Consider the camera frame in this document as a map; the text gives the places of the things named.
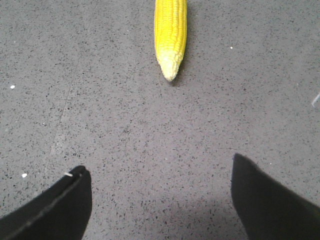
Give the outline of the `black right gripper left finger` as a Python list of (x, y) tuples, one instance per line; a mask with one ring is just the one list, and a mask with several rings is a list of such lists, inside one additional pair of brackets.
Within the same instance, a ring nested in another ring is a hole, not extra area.
[(91, 174), (79, 165), (0, 220), (2, 240), (80, 240), (92, 212)]

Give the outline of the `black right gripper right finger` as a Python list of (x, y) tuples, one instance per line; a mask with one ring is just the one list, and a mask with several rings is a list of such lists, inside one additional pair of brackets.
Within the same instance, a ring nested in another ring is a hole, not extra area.
[(231, 196), (250, 240), (318, 240), (320, 208), (264, 173), (248, 157), (233, 157)]

